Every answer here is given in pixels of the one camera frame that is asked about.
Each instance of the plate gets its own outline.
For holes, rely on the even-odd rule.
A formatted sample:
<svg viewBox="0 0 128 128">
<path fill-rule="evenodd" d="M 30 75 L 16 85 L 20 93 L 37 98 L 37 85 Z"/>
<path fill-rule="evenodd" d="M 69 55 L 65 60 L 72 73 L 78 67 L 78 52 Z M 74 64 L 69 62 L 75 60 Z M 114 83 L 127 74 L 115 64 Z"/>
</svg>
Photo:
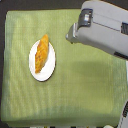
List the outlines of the plate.
<svg viewBox="0 0 128 128">
<path fill-rule="evenodd" d="M 53 46 L 49 43 L 49 51 L 46 63 L 40 73 L 35 73 L 35 54 L 40 40 L 37 41 L 31 48 L 29 54 L 29 69 L 32 76 L 38 81 L 46 81 L 52 75 L 55 69 L 55 51 Z"/>
</svg>

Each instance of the green cloth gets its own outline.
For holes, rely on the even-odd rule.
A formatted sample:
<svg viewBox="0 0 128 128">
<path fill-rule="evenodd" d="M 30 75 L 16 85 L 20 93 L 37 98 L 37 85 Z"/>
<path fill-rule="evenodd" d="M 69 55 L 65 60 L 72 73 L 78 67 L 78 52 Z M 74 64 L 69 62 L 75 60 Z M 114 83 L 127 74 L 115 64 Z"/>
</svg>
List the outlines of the green cloth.
<svg viewBox="0 0 128 128">
<path fill-rule="evenodd" d="M 126 61 L 65 39 L 80 10 L 9 11 L 5 25 L 1 119 L 10 126 L 117 125 L 128 98 Z M 56 67 L 33 78 L 29 52 L 48 34 Z"/>
</svg>

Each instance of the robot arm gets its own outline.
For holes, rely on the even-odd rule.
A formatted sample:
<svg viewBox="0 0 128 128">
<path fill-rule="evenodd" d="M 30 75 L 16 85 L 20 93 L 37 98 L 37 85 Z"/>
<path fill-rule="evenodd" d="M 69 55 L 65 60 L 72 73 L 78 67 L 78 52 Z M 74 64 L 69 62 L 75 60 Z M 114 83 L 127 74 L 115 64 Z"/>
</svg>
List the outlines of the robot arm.
<svg viewBox="0 0 128 128">
<path fill-rule="evenodd" d="M 86 1 L 66 39 L 128 60 L 128 11 L 103 1 Z"/>
</svg>

